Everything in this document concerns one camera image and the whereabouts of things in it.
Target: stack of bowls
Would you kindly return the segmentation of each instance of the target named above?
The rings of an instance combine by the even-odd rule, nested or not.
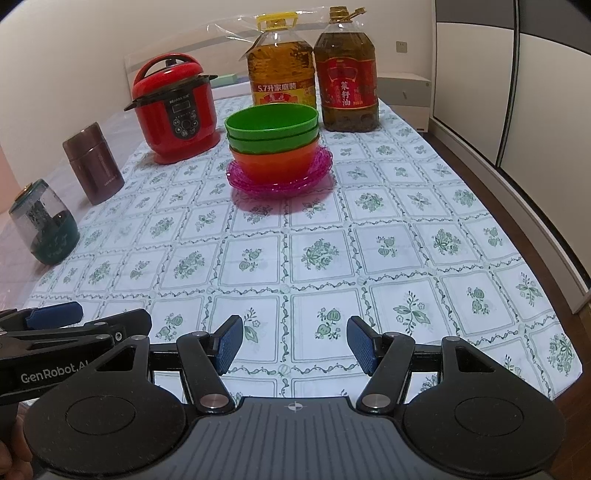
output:
[[[258,184],[305,178],[318,149],[318,111],[299,103],[246,108],[227,118],[226,130],[236,163]]]

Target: oil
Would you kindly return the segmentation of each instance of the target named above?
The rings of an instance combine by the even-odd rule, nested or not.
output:
[[[259,30],[263,22],[266,26],[246,54],[252,103],[292,102],[316,108],[313,49],[291,30],[297,14],[260,15],[256,20]]]
[[[333,132],[379,125],[375,47],[352,17],[346,7],[330,7],[330,24],[314,46],[324,127]]]

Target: yellow bottle cap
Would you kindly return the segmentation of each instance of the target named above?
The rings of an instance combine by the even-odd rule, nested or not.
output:
[[[288,27],[286,20],[293,20],[293,23]],[[284,30],[286,28],[293,28],[296,26],[297,13],[296,12],[281,12],[276,14],[259,15],[256,18],[256,27],[261,30],[261,24],[265,23],[265,28],[262,31],[269,32],[272,30]]]

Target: orange bowl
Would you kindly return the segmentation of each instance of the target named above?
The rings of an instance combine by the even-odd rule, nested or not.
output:
[[[244,175],[256,183],[288,183],[308,174],[320,137],[303,147],[265,155],[239,153],[230,147]]]

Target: rice cooker control panel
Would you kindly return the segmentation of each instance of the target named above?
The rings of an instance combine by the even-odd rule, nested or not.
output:
[[[167,100],[166,113],[173,129],[174,136],[181,140],[189,140],[199,131],[199,114],[192,93]]]

